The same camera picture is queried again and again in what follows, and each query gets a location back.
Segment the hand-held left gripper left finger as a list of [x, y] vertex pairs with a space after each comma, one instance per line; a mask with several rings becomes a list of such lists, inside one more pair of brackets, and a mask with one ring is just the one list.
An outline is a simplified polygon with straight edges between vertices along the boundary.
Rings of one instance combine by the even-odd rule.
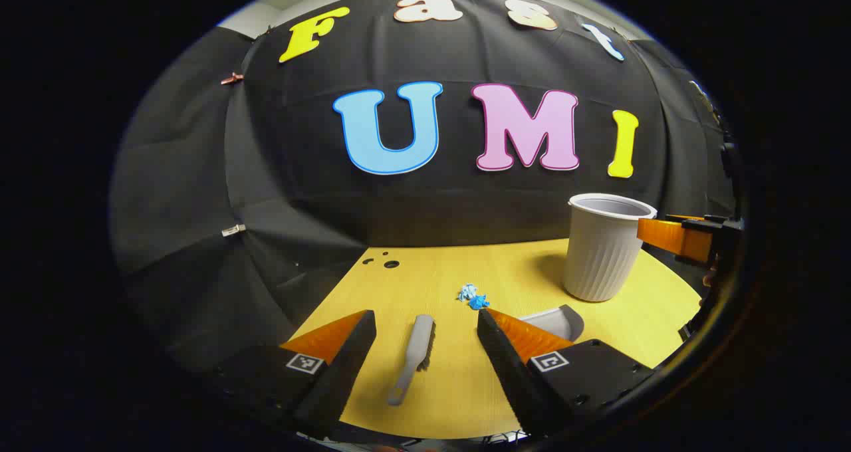
[[249, 347], [219, 365], [219, 389], [271, 427], [324, 439], [375, 337], [373, 310], [361, 310], [285, 343]]

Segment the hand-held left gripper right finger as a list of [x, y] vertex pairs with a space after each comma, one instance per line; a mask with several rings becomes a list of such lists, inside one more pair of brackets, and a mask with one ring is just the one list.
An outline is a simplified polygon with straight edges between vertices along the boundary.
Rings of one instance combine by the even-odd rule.
[[477, 336], [533, 437], [600, 419], [656, 372], [599, 339], [575, 343], [493, 308], [478, 310]]

